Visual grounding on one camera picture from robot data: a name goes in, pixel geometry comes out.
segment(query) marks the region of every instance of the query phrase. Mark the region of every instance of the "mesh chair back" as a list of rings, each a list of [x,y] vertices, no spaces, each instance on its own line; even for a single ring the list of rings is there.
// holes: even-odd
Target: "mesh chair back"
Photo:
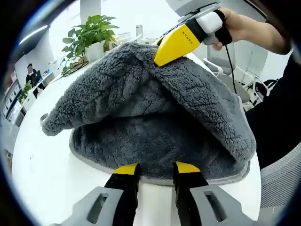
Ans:
[[[235,50],[234,44],[227,45],[231,63],[233,69],[235,69]],[[232,73],[230,62],[228,59],[226,48],[223,47],[220,51],[214,50],[211,46],[207,46],[207,60],[220,66],[223,69],[224,74],[230,75]],[[211,65],[208,65],[209,69],[213,72],[217,72],[217,69]]]
[[[301,177],[301,143],[261,170],[261,208],[286,205]]]

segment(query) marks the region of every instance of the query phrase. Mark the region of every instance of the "black handle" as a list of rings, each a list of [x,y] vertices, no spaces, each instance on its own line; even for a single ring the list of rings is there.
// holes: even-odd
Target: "black handle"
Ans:
[[[223,14],[223,12],[221,12],[219,10],[215,10],[214,12],[222,20],[222,27],[221,27],[221,29],[219,29],[215,32],[215,36],[218,39],[218,41],[220,41],[222,43],[223,46],[228,45],[228,44],[232,43],[232,37],[230,35],[230,32],[228,31],[228,29],[225,26],[225,15]]]

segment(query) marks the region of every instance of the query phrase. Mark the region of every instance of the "window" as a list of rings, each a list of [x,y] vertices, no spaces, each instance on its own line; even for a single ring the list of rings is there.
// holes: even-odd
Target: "window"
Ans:
[[[54,59],[61,59],[65,53],[62,49],[65,47],[63,38],[73,26],[80,23],[80,0],[77,0],[67,9],[65,9],[50,25],[49,42],[52,48]]]

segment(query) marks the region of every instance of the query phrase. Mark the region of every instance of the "hand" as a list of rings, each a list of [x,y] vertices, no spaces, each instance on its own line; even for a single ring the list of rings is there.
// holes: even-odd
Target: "hand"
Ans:
[[[242,16],[228,8],[220,8],[219,10],[225,15],[225,26],[232,37],[232,42],[244,40],[246,32],[244,30]],[[222,43],[216,39],[216,43],[214,43],[212,47],[215,50],[221,50]]]

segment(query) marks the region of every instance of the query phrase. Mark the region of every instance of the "gray fleece blanket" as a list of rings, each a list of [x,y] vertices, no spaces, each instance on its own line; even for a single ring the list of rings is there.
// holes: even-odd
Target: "gray fleece blanket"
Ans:
[[[185,57],[157,67],[157,49],[126,43],[105,55],[66,90],[44,133],[74,128],[77,156],[104,170],[139,162],[158,181],[172,179],[174,161],[208,180],[245,172],[256,143],[239,97]]]

